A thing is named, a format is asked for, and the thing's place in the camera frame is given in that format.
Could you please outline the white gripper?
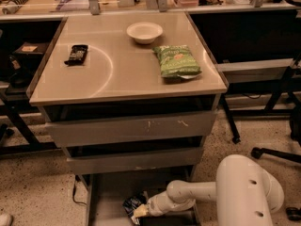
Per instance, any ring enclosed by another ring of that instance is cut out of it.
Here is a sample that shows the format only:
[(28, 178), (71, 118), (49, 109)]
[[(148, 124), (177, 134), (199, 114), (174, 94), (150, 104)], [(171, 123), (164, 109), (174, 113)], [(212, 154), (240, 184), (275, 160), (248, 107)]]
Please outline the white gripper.
[(147, 205), (141, 204), (134, 210), (135, 218), (143, 218), (147, 215), (153, 217), (162, 216), (165, 213), (165, 202), (164, 196), (156, 195), (148, 199)]

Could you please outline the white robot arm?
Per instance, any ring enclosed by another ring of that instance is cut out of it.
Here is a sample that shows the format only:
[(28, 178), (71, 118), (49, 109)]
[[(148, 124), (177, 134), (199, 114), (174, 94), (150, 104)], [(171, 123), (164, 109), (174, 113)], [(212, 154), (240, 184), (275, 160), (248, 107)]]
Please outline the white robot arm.
[(192, 208), (197, 201), (215, 201), (219, 226), (273, 226), (271, 215), (284, 203), (279, 181), (253, 160), (233, 154), (217, 168), (215, 180), (170, 182), (134, 210), (135, 218), (160, 217)]

